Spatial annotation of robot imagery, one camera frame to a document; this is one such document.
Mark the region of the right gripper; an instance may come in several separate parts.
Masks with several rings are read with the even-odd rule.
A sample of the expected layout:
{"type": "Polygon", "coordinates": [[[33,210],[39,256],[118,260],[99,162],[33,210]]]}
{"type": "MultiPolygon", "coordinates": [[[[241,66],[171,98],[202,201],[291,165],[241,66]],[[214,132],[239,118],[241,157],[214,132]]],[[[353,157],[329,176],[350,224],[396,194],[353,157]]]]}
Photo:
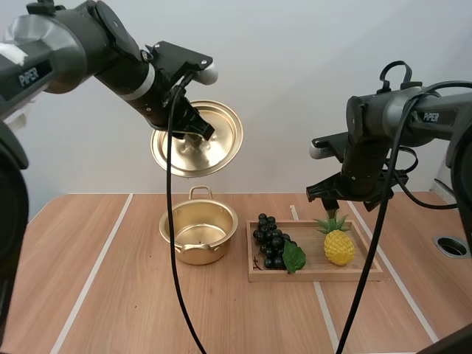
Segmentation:
{"type": "Polygon", "coordinates": [[[339,210],[339,201],[363,202],[366,210],[371,212],[381,204],[382,193],[386,183],[386,170],[378,176],[355,180],[353,176],[340,172],[306,188],[308,201],[319,198],[327,213],[327,218],[335,218],[339,210]]]}

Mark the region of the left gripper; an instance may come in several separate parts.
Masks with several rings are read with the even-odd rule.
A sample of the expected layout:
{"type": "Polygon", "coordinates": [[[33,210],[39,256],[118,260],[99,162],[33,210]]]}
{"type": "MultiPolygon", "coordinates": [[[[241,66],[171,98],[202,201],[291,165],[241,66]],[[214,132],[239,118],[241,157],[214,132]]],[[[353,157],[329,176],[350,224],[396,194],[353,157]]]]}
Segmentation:
{"type": "Polygon", "coordinates": [[[201,116],[197,108],[184,98],[186,87],[195,76],[194,71],[185,72],[174,81],[163,69],[156,69],[156,78],[150,90],[150,103],[146,119],[153,129],[173,133],[187,133],[210,140],[215,129],[201,116]]]}

